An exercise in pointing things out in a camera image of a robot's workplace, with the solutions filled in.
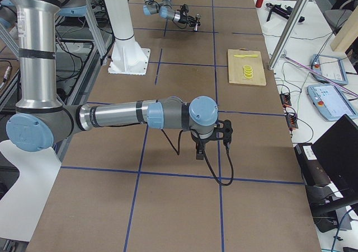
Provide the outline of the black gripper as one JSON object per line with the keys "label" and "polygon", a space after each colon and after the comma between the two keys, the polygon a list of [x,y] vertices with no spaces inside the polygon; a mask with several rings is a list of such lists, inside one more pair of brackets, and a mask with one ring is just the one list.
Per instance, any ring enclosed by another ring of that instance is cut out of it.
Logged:
{"label": "black gripper", "polygon": [[191,138],[196,144],[196,159],[204,160],[204,152],[206,143],[210,141],[219,141],[221,138],[218,136],[219,129],[213,129],[209,135],[204,138],[203,134],[199,134],[198,131],[191,129]]}
{"label": "black gripper", "polygon": [[198,18],[197,17],[192,17],[188,15],[189,12],[189,6],[187,4],[183,4],[180,6],[180,19],[179,19],[179,23],[180,24],[185,24],[188,25],[188,27],[191,28],[195,28],[197,27],[197,23],[196,22],[189,22],[189,21],[197,21]]}

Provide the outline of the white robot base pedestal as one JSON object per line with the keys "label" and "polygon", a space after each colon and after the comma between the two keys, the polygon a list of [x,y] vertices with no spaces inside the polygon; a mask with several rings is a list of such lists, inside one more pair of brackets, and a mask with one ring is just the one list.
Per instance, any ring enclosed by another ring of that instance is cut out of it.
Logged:
{"label": "white robot base pedestal", "polygon": [[150,49],[141,48],[134,36],[128,0],[105,0],[115,37],[108,72],[145,75]]}

